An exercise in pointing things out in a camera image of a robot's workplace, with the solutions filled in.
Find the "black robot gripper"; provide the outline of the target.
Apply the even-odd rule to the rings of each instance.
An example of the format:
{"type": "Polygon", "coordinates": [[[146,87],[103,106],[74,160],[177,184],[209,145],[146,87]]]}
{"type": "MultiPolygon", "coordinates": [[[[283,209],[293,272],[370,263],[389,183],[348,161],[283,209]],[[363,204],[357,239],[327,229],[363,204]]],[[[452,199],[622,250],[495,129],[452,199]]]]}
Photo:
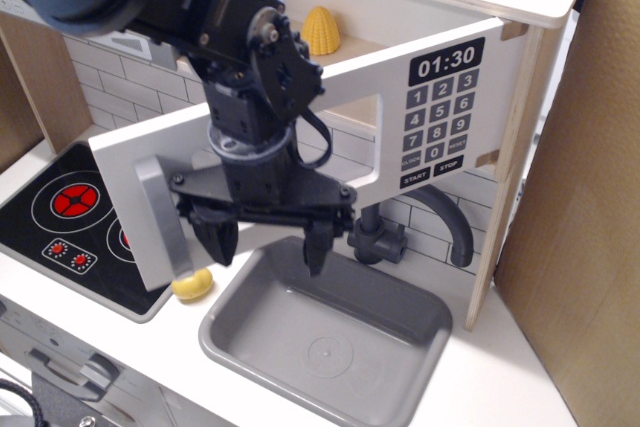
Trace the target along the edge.
{"type": "Polygon", "coordinates": [[[224,267],[231,265],[238,222],[299,227],[304,229],[303,257],[309,275],[318,276],[333,237],[353,229],[355,190],[300,162],[293,126],[257,145],[214,126],[209,127],[208,137],[220,163],[174,173],[169,188],[211,259],[224,267]]]}

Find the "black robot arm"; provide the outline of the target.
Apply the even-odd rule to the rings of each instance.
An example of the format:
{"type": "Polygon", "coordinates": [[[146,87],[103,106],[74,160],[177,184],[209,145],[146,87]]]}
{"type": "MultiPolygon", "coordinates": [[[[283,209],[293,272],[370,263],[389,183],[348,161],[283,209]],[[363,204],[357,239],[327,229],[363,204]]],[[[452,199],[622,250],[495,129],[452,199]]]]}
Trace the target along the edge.
{"type": "Polygon", "coordinates": [[[323,93],[322,70],[290,29],[281,0],[24,0],[54,29],[92,37],[130,30],[184,54],[202,80],[208,137],[220,164],[193,172],[138,161],[142,204],[167,255],[168,278],[193,271],[182,227],[229,265],[240,222],[299,227],[303,259],[321,273],[333,242],[354,224],[355,191],[300,157],[295,133],[323,93]]]}

